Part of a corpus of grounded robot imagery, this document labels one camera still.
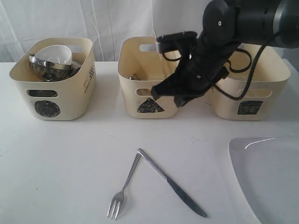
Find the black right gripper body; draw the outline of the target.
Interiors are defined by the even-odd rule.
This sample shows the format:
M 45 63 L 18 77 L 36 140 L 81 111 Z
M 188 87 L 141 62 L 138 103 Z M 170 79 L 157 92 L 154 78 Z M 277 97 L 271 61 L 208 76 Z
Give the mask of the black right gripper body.
M 203 96 L 211 87 L 228 76 L 224 64 L 237 50 L 240 41 L 229 39 L 223 43 L 214 43 L 204 32 L 188 50 L 179 52 L 178 66 L 162 83 L 171 86 L 173 96 L 193 95 L 194 99 Z M 161 53 L 165 60 L 171 59 Z

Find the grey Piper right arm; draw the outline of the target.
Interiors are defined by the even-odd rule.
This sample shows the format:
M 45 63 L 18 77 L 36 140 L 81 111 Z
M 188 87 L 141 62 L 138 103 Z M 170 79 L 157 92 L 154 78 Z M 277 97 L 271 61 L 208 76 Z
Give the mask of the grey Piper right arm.
M 203 14 L 203 29 L 162 35 L 157 38 L 163 56 L 178 51 L 178 65 L 164 81 L 151 88 L 154 100 L 173 97 L 177 107 L 199 98 L 225 79 L 225 63 L 241 44 L 259 45 L 247 67 L 243 91 L 231 100 L 241 100 L 249 90 L 255 67 L 268 47 L 295 49 L 299 46 L 299 3 L 296 0 L 213 0 Z

